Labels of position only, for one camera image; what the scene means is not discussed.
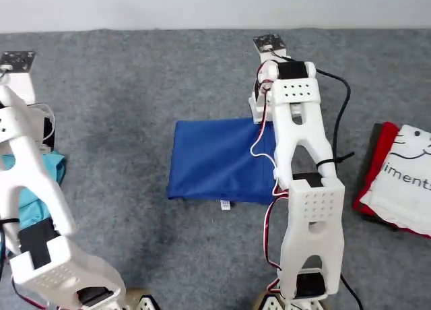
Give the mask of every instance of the white label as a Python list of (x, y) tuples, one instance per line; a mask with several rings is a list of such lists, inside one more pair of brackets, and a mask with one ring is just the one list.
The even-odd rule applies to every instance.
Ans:
[(222, 210), (230, 210), (230, 201), (220, 200), (220, 206), (222, 207)]

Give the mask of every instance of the blue fabric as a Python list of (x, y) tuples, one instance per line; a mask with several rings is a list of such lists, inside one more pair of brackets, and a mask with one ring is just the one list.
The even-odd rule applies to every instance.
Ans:
[[(11, 154), (2, 156), (6, 169), (10, 169), (15, 164), (15, 157)], [(43, 162), (49, 175), (58, 183), (61, 182), (65, 175), (65, 157), (52, 152), (42, 155)], [(50, 216), (46, 205), (40, 201), (34, 193), (28, 189), (23, 189), (20, 192), (20, 226), (26, 228), (32, 224), (44, 220)]]
[[(273, 165), (268, 158), (254, 158), (249, 152), (259, 128), (252, 118), (178, 121), (168, 197), (270, 204)], [(272, 155), (274, 149), (273, 125), (267, 123), (254, 152)]]

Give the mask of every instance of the teal cloth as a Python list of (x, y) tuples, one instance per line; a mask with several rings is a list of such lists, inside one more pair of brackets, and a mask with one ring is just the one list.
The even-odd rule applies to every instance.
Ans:
[[(9, 170), (15, 164), (15, 157), (12, 154), (2, 156), (6, 169)], [(57, 152), (42, 154), (42, 159), (49, 176), (61, 182), (65, 176), (65, 157)], [(35, 196), (29, 189), (23, 189), (20, 193), (20, 226), (21, 229), (36, 224), (50, 216), (46, 204)]]

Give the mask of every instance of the white bag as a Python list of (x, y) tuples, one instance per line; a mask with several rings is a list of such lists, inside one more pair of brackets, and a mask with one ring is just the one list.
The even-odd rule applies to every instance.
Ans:
[(431, 133), (404, 125), (360, 201), (387, 222), (431, 235)]

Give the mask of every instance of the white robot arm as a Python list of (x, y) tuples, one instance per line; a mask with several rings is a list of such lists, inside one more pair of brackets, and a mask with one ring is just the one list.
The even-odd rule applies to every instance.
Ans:
[[(52, 218), (22, 230), (18, 223), (3, 224), (6, 246), (15, 254), (10, 259), (14, 282), (70, 310), (158, 309), (150, 297), (126, 299), (125, 284), (117, 270), (83, 252), (69, 238), (76, 231), (75, 222), (58, 183), (44, 167), (34, 139), (37, 119), (27, 105), (34, 103), (34, 94), (25, 91), (32, 91), (29, 69), (16, 69), (16, 64), (10, 64), (0, 79), (0, 143), (9, 146), (15, 156), (11, 169), (0, 165), (0, 215), (5, 222), (18, 218), (18, 193), (27, 187), (47, 205)], [(12, 85), (20, 73), (26, 77), (18, 76), (18, 95)]]
[[(325, 136), (316, 67), (289, 60), (276, 34), (255, 38), (261, 57), (255, 91), (249, 98), (255, 123), (273, 121), (274, 177), (288, 192), (288, 228), (277, 269), (286, 309), (322, 309), (319, 300), (338, 291), (343, 259), (341, 214), (344, 185), (337, 178), (331, 144)], [(306, 148), (317, 173), (292, 174), (296, 146)], [(321, 268), (304, 268), (319, 256)]]

